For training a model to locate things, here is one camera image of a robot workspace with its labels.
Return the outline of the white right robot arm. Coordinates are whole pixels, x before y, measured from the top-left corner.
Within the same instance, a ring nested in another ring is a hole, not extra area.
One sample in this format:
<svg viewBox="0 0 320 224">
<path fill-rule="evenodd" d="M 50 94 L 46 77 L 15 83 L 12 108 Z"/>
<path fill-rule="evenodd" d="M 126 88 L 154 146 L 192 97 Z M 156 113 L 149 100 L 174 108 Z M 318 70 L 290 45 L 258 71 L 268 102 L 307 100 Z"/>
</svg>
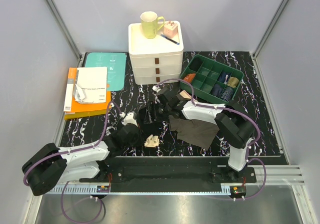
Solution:
<svg viewBox="0 0 320 224">
<path fill-rule="evenodd" d="M 154 85 L 152 90 L 157 99 L 155 111 L 159 116 L 216 125 L 231 146 L 227 169 L 229 180 L 238 182 L 244 178 L 250 146 L 261 134 L 242 106 L 235 101 L 226 104 L 201 103 L 195 101 L 193 96 L 188 99 L 180 94 L 171 97 L 169 89 L 161 88 L 159 84 Z"/>
</svg>

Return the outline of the black underwear with cream waistband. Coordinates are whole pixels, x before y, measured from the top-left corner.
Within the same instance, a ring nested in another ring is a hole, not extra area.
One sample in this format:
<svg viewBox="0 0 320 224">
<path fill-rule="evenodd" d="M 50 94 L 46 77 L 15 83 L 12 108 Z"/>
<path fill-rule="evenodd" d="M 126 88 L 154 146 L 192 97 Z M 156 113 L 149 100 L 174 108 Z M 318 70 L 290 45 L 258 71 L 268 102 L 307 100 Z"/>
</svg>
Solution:
<svg viewBox="0 0 320 224">
<path fill-rule="evenodd" d="M 159 146 L 162 122 L 162 117 L 155 107 L 146 106 L 138 111 L 138 124 L 144 147 L 156 148 Z"/>
</svg>

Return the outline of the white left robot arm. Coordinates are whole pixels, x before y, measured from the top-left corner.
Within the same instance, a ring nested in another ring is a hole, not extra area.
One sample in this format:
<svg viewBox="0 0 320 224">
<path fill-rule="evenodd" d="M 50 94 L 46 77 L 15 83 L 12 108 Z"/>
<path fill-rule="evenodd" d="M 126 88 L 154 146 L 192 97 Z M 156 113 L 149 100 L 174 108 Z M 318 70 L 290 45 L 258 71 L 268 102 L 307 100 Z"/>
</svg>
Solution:
<svg viewBox="0 0 320 224">
<path fill-rule="evenodd" d="M 125 146 L 139 145 L 142 141 L 136 113 L 126 114 L 123 120 L 119 130 L 89 144 L 75 147 L 46 144 L 22 166 L 24 184 L 33 195 L 40 196 L 67 181 L 104 181 L 108 176 L 104 161 L 121 155 Z"/>
</svg>

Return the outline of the grey underwear with cream waistband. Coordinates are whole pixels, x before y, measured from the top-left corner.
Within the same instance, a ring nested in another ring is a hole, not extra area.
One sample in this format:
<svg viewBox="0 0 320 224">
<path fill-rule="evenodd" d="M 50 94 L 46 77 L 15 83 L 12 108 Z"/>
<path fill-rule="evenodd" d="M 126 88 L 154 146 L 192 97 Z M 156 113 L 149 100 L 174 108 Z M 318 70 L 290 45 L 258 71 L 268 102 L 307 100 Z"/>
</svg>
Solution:
<svg viewBox="0 0 320 224">
<path fill-rule="evenodd" d="M 186 100 L 180 118 L 169 117 L 170 130 L 176 131 L 177 139 L 208 150 L 219 131 L 214 112 L 195 106 L 186 91 L 177 94 L 180 100 Z"/>
</svg>

